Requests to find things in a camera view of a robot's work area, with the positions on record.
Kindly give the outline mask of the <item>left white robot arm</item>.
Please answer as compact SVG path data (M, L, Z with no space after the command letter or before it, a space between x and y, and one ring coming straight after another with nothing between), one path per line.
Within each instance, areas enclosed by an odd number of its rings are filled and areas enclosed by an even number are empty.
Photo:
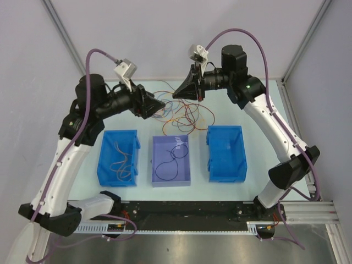
M76 99L59 130L56 154L45 181L35 198L20 205L18 213L30 223L32 242L22 246L22 258L17 263L43 263L52 252L46 251L49 236L68 237L82 220L95 217L118 219L122 212L121 198L109 191L69 203L68 196L87 154L104 130L104 119L130 111L147 119L161 110L164 102L135 85L122 81L109 89L99 74L86 74L75 88Z

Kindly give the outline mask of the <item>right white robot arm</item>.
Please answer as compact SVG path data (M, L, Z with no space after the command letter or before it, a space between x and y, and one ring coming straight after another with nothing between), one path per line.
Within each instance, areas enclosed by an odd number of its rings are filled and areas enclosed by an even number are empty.
M320 151L299 138L271 101L267 86L248 73L247 54L239 45L221 50L221 67L207 71L208 51L192 45L189 57L194 61L173 98L202 101L205 92L226 89L231 102L249 115L272 145L279 164L268 171L269 182L257 196L254 215L261 221L273 215L273 206L296 182L312 172Z

